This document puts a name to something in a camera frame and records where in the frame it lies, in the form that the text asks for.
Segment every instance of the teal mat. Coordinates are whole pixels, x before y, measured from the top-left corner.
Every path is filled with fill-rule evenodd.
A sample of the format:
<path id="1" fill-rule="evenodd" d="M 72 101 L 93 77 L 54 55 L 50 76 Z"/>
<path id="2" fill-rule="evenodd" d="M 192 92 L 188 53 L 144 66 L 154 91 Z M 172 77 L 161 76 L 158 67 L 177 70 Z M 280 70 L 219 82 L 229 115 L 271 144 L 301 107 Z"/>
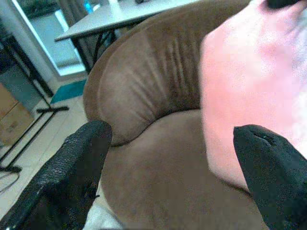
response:
<path id="1" fill-rule="evenodd" d="M 51 104 L 78 97 L 83 94 L 86 80 L 77 81 L 72 84 L 61 86 L 51 100 Z"/>

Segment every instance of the pink fabric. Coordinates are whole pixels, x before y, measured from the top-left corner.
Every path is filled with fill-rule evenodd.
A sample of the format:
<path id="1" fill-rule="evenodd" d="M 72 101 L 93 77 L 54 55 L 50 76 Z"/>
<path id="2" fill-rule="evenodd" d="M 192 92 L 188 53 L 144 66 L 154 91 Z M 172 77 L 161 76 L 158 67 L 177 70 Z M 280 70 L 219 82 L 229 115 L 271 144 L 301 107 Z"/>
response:
<path id="1" fill-rule="evenodd" d="M 270 10 L 264 0 L 254 0 L 202 43 L 201 104 L 209 167 L 246 190 L 233 145 L 234 126 L 265 126 L 307 155 L 307 33 L 299 20 L 306 6 L 303 0 Z"/>

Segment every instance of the white table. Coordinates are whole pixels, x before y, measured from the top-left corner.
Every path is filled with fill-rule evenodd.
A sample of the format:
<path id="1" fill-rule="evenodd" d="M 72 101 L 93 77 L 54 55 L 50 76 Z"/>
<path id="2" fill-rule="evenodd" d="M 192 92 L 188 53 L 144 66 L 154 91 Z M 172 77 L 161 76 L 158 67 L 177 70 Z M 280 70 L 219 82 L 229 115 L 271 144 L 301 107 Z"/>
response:
<path id="1" fill-rule="evenodd" d="M 80 49 L 79 38 L 101 34 L 96 44 L 96 47 L 99 48 L 102 33 L 104 32 L 140 23 L 150 16 L 197 1 L 200 0 L 150 0 L 137 4 L 135 0 L 122 0 L 119 2 L 117 0 L 109 0 L 109 5 L 101 6 L 93 13 L 82 18 L 57 37 L 55 41 L 71 38 L 89 72 L 90 67 L 86 62 L 82 49 Z"/>

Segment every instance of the tiled floor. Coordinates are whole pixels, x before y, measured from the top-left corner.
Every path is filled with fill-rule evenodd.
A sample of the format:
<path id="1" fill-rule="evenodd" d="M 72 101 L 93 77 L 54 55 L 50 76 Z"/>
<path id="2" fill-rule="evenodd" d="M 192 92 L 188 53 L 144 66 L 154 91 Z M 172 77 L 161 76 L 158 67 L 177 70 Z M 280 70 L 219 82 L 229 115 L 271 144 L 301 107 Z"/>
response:
<path id="1" fill-rule="evenodd" d="M 74 133 L 80 126 L 87 122 L 84 109 L 83 98 L 76 97 L 54 104 L 54 106 L 67 105 L 70 110 L 66 112 L 57 113 L 48 125 L 41 131 L 33 143 L 26 149 L 23 155 L 18 159 L 15 165 L 21 166 L 20 178 L 8 190 L 0 194 L 0 219 L 10 209 L 10 207 L 18 199 L 22 190 L 30 182 L 36 172 L 42 165 L 52 157 L 60 146 L 63 144 L 64 139 Z M 40 102 L 37 107 L 45 107 Z M 33 133 L 40 128 L 49 115 L 46 115 L 37 125 L 32 132 L 27 135 L 24 140 L 18 145 L 15 150 L 5 159 L 3 166 L 9 163 L 15 154 L 23 147 L 23 143 L 31 138 Z M 6 148 L 0 149 L 0 156 L 4 154 Z M 5 180 L 0 180 L 0 189 L 5 186 Z M 98 205 L 107 206 L 104 195 L 98 188 L 100 197 L 96 199 L 95 203 Z"/>

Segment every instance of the brown velvet upholstery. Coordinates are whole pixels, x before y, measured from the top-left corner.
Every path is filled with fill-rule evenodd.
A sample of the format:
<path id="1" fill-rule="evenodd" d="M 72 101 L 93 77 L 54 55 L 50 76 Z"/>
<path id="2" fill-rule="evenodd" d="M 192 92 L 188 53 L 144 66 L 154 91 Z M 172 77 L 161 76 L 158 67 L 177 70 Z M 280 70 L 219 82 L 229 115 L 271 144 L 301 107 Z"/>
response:
<path id="1" fill-rule="evenodd" d="M 201 41 L 247 3 L 206 0 L 152 17 L 91 71 L 87 117 L 113 129 L 102 186 L 128 227 L 267 229 L 245 192 L 210 173 L 199 110 Z"/>

